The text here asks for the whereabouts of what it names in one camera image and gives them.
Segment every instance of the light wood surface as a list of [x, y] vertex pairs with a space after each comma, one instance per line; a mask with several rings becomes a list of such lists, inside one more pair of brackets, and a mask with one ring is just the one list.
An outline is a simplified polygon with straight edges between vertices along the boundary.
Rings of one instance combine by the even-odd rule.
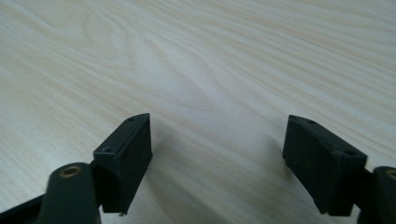
[[281, 157], [289, 114], [395, 166], [394, 1], [1, 1], [0, 211], [126, 118], [153, 160], [104, 223], [356, 223]]

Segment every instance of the wooden table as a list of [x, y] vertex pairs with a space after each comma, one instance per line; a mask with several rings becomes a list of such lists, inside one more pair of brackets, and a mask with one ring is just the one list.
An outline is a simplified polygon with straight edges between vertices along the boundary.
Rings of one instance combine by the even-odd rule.
[[395, 166], [395, 71], [391, 1], [2, 1], [0, 211], [149, 112], [153, 160], [104, 223], [356, 223], [285, 167], [287, 118]]

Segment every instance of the wood grain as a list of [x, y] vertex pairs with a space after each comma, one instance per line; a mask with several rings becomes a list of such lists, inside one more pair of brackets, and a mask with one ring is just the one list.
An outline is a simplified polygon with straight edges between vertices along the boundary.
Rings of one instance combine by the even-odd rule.
[[0, 211], [126, 118], [154, 158], [104, 223], [354, 223], [281, 158], [288, 114], [395, 166], [394, 1], [2, 1]]

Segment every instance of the black plastic part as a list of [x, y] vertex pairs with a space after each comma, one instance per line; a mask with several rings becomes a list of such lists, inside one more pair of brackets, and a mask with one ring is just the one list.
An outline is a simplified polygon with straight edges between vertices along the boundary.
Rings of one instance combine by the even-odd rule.
[[367, 156], [310, 119], [289, 116], [283, 158], [320, 213], [349, 216], [353, 183]]
[[396, 223], [396, 169], [377, 167], [374, 174], [376, 211], [384, 224]]
[[149, 114], [125, 120], [93, 156], [104, 212], [127, 214], [152, 157]]
[[38, 223], [100, 223], [90, 165], [71, 163], [50, 175]]
[[353, 183], [350, 183], [350, 187], [354, 189], [350, 198], [361, 210], [358, 224], [383, 224], [375, 206], [374, 175], [364, 170], [354, 180]]
[[0, 214], [0, 223], [32, 224], [38, 221], [43, 195]]

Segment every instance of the screw hole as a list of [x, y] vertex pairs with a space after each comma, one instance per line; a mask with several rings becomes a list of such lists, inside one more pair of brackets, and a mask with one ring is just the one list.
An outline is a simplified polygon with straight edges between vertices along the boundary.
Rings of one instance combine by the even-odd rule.
[[111, 152], [111, 147], [104, 147], [104, 148], [102, 148], [102, 151]]
[[81, 167], [79, 166], [69, 166], [64, 169], [59, 173], [59, 175], [63, 178], [71, 177], [79, 173], [81, 171]]

